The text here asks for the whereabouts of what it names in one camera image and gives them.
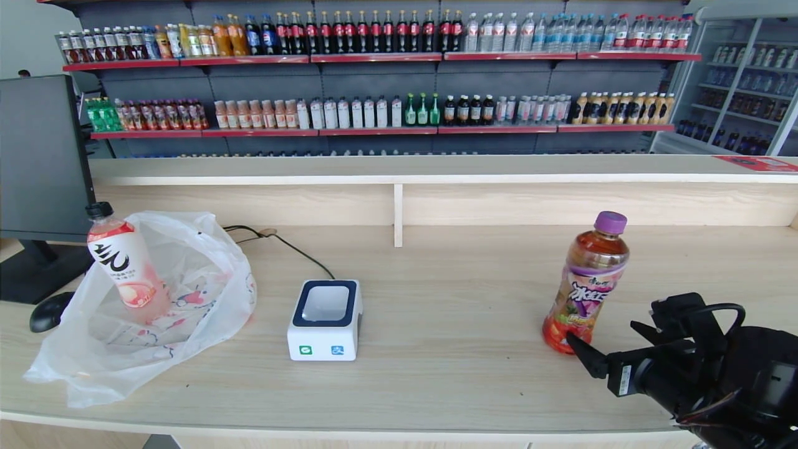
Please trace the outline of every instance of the green bottle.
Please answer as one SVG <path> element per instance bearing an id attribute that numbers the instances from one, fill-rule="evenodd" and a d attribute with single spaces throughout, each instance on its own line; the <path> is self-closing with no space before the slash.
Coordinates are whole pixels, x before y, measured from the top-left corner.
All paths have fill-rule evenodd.
<path id="1" fill-rule="evenodd" d="M 418 125 L 426 126 L 429 119 L 429 112 L 427 111 L 427 94 L 421 93 L 421 107 L 418 109 Z"/>
<path id="2" fill-rule="evenodd" d="M 407 94 L 407 110 L 405 111 L 405 124 L 413 126 L 416 124 L 416 110 L 413 109 L 413 94 Z"/>
<path id="3" fill-rule="evenodd" d="M 440 109 L 438 109 L 438 94 L 433 93 L 433 108 L 429 111 L 429 124 L 438 126 L 440 124 Z"/>

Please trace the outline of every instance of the white plastic bag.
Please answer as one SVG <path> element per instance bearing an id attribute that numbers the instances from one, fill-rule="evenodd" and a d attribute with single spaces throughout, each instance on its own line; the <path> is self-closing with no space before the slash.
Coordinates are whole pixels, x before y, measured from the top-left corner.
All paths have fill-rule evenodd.
<path id="1" fill-rule="evenodd" d="M 134 213 L 172 309 L 152 325 L 128 315 L 110 277 L 92 265 L 24 375 L 66 381 L 70 407 L 122 400 L 170 367 L 231 338 L 255 310 L 249 261 L 210 213 Z"/>

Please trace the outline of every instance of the black cable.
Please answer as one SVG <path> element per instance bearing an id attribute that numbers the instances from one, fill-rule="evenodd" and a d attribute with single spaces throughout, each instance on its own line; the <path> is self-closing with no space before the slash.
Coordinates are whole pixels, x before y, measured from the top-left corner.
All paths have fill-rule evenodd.
<path id="1" fill-rule="evenodd" d="M 332 280 L 335 279 L 335 276 L 333 275 L 333 272 L 331 272 L 327 267 L 325 267 L 323 263 L 319 262 L 318 260 L 315 260 L 307 252 L 304 252 L 301 249 L 293 246 L 288 240 L 286 240 L 286 239 L 282 238 L 281 236 L 277 235 L 276 231 L 274 233 L 272 233 L 272 234 L 268 234 L 267 235 L 267 234 L 263 234 L 263 233 L 260 233 L 258 231 L 255 231 L 253 228 L 250 228 L 249 226 L 244 226 L 243 224 L 238 224 L 238 225 L 234 224 L 232 226 L 225 226 L 223 229 L 225 231 L 227 231 L 227 232 L 243 229 L 245 231 L 252 232 L 253 234 L 256 235 L 255 237 L 252 237 L 252 238 L 248 238 L 248 239 L 244 239 L 244 240 L 241 240 L 241 241 L 237 241 L 236 244 L 242 244 L 242 243 L 250 241 L 250 240 L 267 239 L 267 238 L 272 237 L 272 236 L 273 237 L 277 237 L 277 240 L 282 241 L 284 244 L 286 244 L 286 246 L 288 246 L 288 248 L 291 248 L 294 251 L 298 252 L 299 254 L 302 254 L 305 258 L 307 258 L 307 260 L 310 260 L 314 264 L 316 264 L 319 267 L 321 267 L 322 270 L 324 270 L 327 273 L 327 276 L 329 276 L 330 279 L 332 279 Z"/>

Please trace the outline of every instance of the bottle cap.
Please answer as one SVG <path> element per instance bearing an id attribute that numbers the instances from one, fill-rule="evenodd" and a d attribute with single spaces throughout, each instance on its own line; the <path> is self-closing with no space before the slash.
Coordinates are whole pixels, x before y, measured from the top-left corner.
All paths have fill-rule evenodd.
<path id="1" fill-rule="evenodd" d="M 620 213 L 605 210 L 598 214 L 593 226 L 596 230 L 607 234 L 623 234 L 623 230 L 626 228 L 626 217 Z"/>
<path id="2" fill-rule="evenodd" d="M 111 207 L 111 203 L 101 201 L 86 206 L 86 213 L 89 215 L 89 218 L 106 218 L 113 215 L 113 207 Z"/>

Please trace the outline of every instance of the orange bottle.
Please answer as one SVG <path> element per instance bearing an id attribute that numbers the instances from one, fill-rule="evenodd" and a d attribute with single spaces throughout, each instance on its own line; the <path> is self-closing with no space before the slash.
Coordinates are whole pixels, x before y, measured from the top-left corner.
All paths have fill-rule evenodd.
<path id="1" fill-rule="evenodd" d="M 629 248 L 620 235 L 626 217 L 604 211 L 595 229 L 576 236 L 568 249 L 554 305 L 543 321 L 543 340 L 558 352 L 573 354 L 565 340 L 568 332 L 590 343 L 593 327 L 606 297 L 621 279 Z"/>
<path id="2" fill-rule="evenodd" d="M 217 15 L 215 22 L 213 22 L 213 36 L 216 46 L 219 48 L 219 56 L 232 56 L 233 48 L 230 45 L 230 34 L 227 33 L 227 27 L 224 25 L 222 16 Z"/>

